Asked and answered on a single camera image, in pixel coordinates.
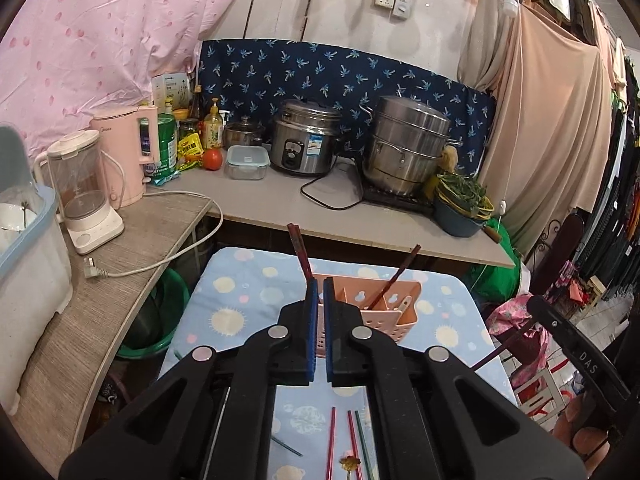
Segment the wall switch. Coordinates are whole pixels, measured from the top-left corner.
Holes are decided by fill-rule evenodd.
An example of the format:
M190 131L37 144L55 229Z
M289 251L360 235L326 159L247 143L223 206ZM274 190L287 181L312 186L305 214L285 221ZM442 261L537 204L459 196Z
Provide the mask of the wall switch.
M394 0L373 0L373 4L377 7L385 7L385 9L394 8Z
M401 20L408 19L411 13L409 0L395 0L392 9L391 15Z

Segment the pink plastic basket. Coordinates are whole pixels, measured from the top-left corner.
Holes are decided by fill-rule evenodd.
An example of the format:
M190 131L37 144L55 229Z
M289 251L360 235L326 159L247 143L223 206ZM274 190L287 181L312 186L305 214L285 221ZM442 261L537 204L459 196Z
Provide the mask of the pink plastic basket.
M325 278L334 279L335 299L359 307L362 321L370 328L375 328L390 336L396 343L411 330L418 322L415 313L415 301L420 296L422 285L419 282L395 282L378 302L373 310L363 310L382 290L387 280L373 280L370 278L358 278L357 276L331 276L327 274L314 274L318 280L318 293L322 294L322 286ZM400 312L393 310L399 306L407 296L411 297L406 310ZM318 344L316 353L318 357L324 357L324 304L322 296L318 306Z

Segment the blender base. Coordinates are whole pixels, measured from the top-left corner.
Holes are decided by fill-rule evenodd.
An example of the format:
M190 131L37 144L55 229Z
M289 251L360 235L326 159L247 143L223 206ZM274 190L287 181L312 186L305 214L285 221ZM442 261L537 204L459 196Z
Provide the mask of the blender base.
M78 254L87 254L97 249L101 245L113 240L121 232L124 231L124 222L120 215L116 213L113 207L106 218L97 226L84 231L73 231L67 224L67 231L71 237L76 252Z

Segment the green plastic bag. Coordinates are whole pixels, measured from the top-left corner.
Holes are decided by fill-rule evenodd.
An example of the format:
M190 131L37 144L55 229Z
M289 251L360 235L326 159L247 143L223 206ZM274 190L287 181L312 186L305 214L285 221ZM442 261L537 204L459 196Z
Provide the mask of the green plastic bag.
M491 218L487 225L497 230L502 236L500 245L514 263L512 269L492 267L486 265L472 265L462 277L463 283L470 292L481 296L491 303L504 303L514 297L520 285L520 259L516 256L507 229L503 225L498 227L498 221Z

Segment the blue tablecloth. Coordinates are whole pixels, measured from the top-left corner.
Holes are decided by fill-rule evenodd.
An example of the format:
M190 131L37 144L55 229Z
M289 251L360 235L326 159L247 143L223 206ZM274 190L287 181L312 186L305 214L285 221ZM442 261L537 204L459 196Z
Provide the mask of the blue tablecloth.
M319 274L363 278L390 278L396 269L311 259ZM406 270L401 280L422 283L416 302L418 323L402 340L402 346L424 351L433 345L449 348L471 365L493 348L476 306L457 278L447 274ZM276 323L280 308L302 300L305 280L295 256L266 251L225 248L207 264L185 309L162 364L161 374L199 345L218 351L241 346L254 332ZM508 377L495 358L480 376L515 403ZM331 408L336 406L334 478L344 478L338 459L351 450L347 410L359 410L367 448L373 454L369 409L364 388L332 388L326 382L324 359L318 359L316 380L307 388L279 386L272 433L303 454L298 457L271 443L269 480L318 480L324 478ZM367 479L363 466L363 480Z

